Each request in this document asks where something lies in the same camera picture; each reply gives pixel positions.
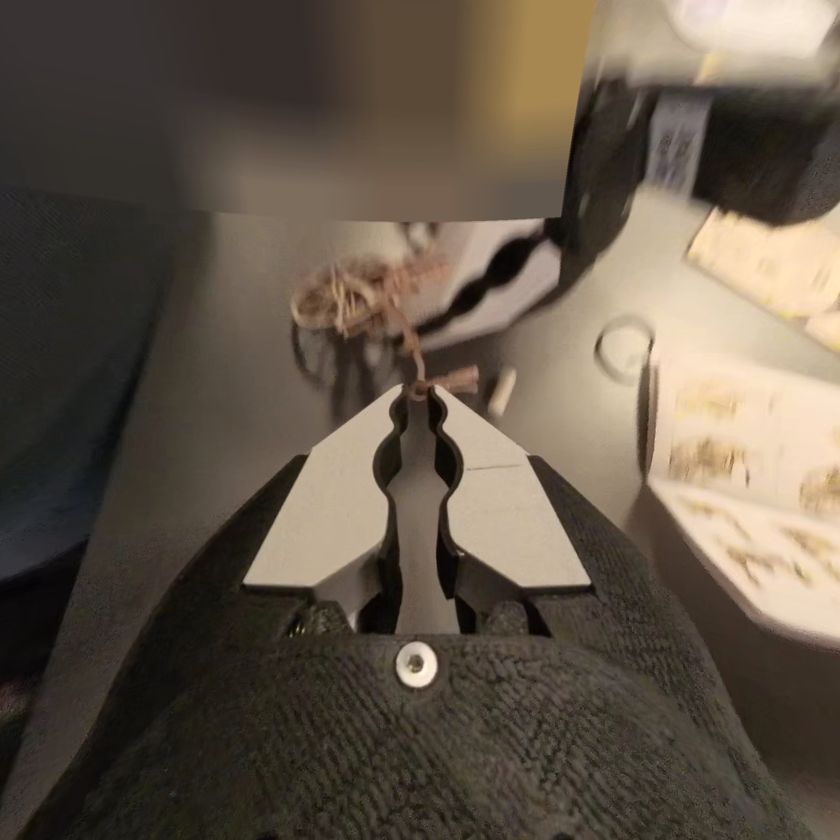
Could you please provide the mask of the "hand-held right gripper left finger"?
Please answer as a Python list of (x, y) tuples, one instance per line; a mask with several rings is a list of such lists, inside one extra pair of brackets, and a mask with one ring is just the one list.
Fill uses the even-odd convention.
[(243, 581), (252, 591), (316, 601), (371, 601), (382, 590), (389, 497), (375, 457), (398, 434), (396, 385), (308, 453)]

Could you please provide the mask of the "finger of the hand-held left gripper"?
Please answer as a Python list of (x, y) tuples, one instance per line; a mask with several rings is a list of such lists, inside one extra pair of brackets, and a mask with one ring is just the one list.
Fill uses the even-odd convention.
[(440, 350), (504, 330), (560, 283), (561, 252), (549, 238), (513, 238), (475, 271), (448, 308), (424, 317), (422, 350)]
[(445, 223), (434, 257), (444, 278), (420, 295), (420, 328), (442, 329), (509, 286), (546, 240), (544, 222)]

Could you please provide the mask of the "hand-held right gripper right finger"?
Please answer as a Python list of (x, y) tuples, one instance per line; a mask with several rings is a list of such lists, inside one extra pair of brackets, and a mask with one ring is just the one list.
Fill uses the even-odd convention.
[(442, 388), (429, 394), (429, 426), (446, 485), (437, 521), (444, 595), (520, 601), (591, 589), (529, 453)]

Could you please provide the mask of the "curved wooden frame part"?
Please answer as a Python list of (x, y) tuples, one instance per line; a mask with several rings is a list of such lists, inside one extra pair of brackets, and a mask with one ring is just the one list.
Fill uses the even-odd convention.
[(402, 335), (402, 346), (412, 358), (415, 367), (414, 382), (408, 388), (408, 395), (414, 402), (427, 398), (431, 387), (427, 379), (427, 368), (419, 336), (409, 318), (401, 309), (400, 292), (391, 281), (385, 284), (383, 313), (390, 327), (397, 327)]

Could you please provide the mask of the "wooden spoked wheel model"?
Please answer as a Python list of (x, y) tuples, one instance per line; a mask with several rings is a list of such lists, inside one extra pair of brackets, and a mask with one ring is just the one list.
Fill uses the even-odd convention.
[(343, 339), (362, 334), (377, 339), (400, 334), (385, 320), (385, 284), (391, 281), (397, 286), (401, 309), (408, 317), (406, 304), (434, 281), (443, 279), (445, 272), (445, 265), (438, 259), (424, 256), (400, 262), (372, 256), (333, 261), (293, 291), (291, 320), (301, 330), (331, 331)]

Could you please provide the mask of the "large wooden parts sheet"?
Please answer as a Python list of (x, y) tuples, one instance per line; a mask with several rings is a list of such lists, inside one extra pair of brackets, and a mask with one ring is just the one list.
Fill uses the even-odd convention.
[(784, 319), (838, 310), (839, 238), (822, 223), (772, 227), (715, 209), (687, 260)]

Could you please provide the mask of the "small white peg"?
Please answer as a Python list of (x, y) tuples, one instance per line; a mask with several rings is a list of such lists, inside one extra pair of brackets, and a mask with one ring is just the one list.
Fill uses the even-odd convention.
[(517, 378), (516, 368), (507, 366), (499, 372), (487, 402), (489, 416), (496, 419), (503, 417), (516, 387)]

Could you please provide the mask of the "illustrated instruction booklet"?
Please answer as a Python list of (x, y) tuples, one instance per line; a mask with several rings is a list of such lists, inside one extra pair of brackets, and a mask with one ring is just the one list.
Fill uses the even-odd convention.
[(754, 623), (839, 644), (838, 384), (714, 353), (647, 363), (646, 482)]

